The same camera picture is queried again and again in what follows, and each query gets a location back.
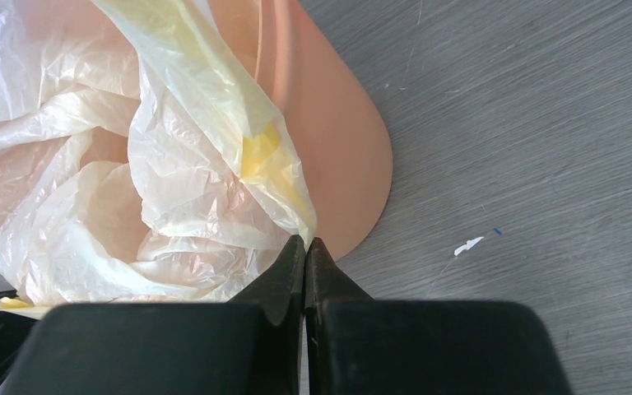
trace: scratched surface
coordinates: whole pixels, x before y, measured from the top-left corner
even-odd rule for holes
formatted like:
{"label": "scratched surface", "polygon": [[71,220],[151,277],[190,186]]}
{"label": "scratched surface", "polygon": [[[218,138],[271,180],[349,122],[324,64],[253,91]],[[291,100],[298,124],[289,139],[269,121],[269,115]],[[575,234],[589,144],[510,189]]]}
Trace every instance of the scratched surface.
{"label": "scratched surface", "polygon": [[393,142],[342,268],[379,298],[528,304],[576,393],[632,393],[632,2],[302,3]]}

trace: white debris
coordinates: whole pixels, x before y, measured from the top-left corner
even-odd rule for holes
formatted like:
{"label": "white debris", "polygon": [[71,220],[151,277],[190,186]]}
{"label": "white debris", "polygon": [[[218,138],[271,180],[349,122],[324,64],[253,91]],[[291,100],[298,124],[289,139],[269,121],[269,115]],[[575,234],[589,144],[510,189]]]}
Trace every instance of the white debris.
{"label": "white debris", "polygon": [[483,239],[483,236],[476,237],[473,240],[468,240],[466,244],[464,244],[463,246],[461,246],[458,249],[454,250],[454,256],[456,257],[460,253],[463,253],[464,251],[467,251],[467,250],[471,249],[474,245],[476,245],[482,239]]}

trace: white paper scrap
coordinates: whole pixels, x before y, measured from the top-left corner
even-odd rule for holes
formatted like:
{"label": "white paper scrap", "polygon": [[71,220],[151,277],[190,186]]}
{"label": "white paper scrap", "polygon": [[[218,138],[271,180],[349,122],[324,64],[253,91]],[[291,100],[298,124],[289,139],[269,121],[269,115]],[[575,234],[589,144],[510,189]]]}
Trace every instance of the white paper scrap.
{"label": "white paper scrap", "polygon": [[457,255],[459,255],[460,253],[463,253],[464,251],[467,251],[469,249],[471,249],[474,245],[476,245],[476,243],[478,243],[479,241],[481,241],[483,239],[483,236],[481,237],[476,237],[473,240],[468,240],[466,244],[464,244],[463,246],[459,247],[458,249],[454,250],[454,256],[456,257]]}

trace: floor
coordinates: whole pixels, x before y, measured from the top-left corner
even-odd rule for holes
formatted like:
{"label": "floor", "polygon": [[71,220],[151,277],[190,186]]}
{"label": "floor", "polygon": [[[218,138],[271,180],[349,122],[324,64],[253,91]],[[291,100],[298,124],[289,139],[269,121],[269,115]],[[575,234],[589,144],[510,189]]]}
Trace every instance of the floor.
{"label": "floor", "polygon": [[378,298],[528,304],[577,394],[632,393],[632,1],[301,2],[393,143],[345,272]]}

